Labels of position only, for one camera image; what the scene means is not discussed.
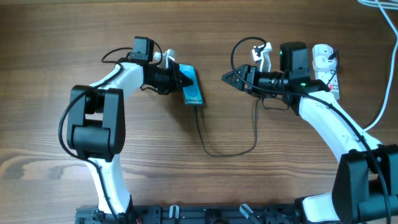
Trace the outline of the turquoise screen smartphone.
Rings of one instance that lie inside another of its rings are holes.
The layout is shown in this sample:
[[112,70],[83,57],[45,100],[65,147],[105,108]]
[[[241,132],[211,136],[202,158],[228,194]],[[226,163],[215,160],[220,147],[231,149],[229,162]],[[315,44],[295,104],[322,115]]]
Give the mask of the turquoise screen smartphone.
[[194,67],[192,65],[180,64],[180,71],[193,82],[192,85],[182,88],[185,104],[202,105],[203,98],[201,96],[198,78]]

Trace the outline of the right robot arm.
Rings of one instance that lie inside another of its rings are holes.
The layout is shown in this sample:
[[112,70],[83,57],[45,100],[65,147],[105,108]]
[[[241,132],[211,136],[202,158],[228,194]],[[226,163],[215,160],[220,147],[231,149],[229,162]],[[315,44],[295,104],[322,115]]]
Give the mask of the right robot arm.
[[338,161],[331,192],[298,198],[288,211],[265,212],[266,222],[366,223],[397,215],[397,146],[369,135],[343,110],[326,83],[312,78],[314,61],[302,42],[280,46],[280,69],[271,70],[270,43],[255,46],[255,65],[232,67],[223,81],[261,98],[281,96],[322,137]]

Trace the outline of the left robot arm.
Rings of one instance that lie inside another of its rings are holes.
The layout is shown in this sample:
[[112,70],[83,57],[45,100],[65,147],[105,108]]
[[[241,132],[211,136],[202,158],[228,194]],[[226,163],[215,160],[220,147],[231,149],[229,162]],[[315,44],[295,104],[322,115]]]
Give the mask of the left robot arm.
[[124,102],[137,89],[159,95],[183,92],[186,104],[201,104],[194,67],[175,61],[172,49],[134,38],[127,55],[111,61],[114,69],[98,82],[76,85],[58,126],[64,151],[83,161],[95,183],[99,203],[76,211],[77,223],[142,223],[123,178],[120,153],[126,139]]

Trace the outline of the white USB charger plug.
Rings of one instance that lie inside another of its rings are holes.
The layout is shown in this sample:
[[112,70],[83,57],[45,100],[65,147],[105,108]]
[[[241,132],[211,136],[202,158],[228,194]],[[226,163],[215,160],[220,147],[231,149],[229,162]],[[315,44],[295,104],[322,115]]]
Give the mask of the white USB charger plug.
[[312,65],[316,72],[327,72],[336,69],[337,59],[326,55],[318,55],[313,59]]

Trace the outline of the white power strip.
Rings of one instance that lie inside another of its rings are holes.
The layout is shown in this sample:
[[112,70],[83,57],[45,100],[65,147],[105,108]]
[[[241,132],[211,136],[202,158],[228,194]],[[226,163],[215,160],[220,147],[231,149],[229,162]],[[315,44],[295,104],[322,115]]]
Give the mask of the white power strip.
[[340,88],[337,79],[337,53],[327,44],[317,44],[312,48],[312,66],[315,78],[321,80],[332,92],[335,100],[340,99]]

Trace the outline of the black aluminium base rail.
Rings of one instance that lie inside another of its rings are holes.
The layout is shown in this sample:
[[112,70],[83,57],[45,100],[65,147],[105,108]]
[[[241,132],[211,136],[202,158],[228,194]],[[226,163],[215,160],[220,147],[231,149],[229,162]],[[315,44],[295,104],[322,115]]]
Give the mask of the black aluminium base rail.
[[184,207],[172,205],[135,206],[119,214],[121,223],[142,224],[212,224],[212,223],[302,223],[303,212],[294,204],[263,207],[246,203],[240,206]]

